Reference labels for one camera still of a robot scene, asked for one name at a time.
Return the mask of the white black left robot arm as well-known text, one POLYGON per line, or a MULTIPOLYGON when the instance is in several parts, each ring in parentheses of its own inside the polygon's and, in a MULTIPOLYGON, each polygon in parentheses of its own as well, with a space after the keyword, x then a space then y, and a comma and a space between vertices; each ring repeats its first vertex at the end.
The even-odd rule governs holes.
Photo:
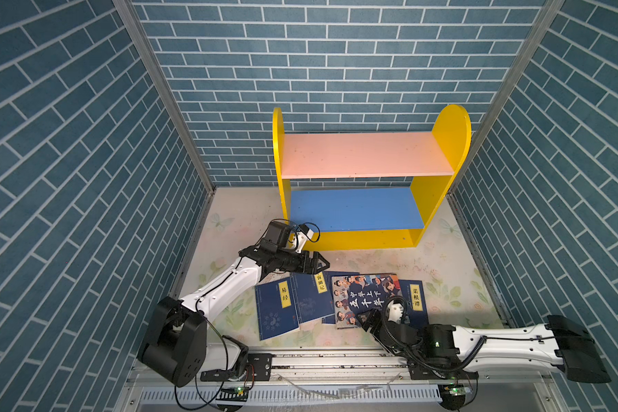
POLYGON ((154 307, 137 360, 177 387, 198 375, 224 382, 245 373, 249 348, 221 335, 208 343, 209 327, 236 298, 275 271, 317 275, 330 263, 319 252, 252 245, 221 275, 180 299, 165 297, 154 307))

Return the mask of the colourful cartoon history book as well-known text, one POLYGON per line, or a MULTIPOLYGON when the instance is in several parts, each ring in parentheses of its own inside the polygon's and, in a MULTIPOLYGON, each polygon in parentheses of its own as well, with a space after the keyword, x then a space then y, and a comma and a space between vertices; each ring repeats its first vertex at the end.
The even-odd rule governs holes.
POLYGON ((338 329, 355 328, 358 314, 381 309, 391 296, 401 295, 399 279, 391 273, 338 276, 335 285, 333 303, 338 329))

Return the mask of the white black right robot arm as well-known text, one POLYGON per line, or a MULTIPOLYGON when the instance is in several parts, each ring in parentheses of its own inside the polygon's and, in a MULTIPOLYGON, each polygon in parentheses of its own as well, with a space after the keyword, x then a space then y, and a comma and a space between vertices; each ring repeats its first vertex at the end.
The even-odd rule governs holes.
POLYGON ((518 329, 475 329, 428 324, 418 329, 381 310, 356 316, 389 353, 402 357, 412 379, 466 379, 484 370, 560 371, 573 382, 607 384, 611 377, 592 334, 561 315, 518 329))

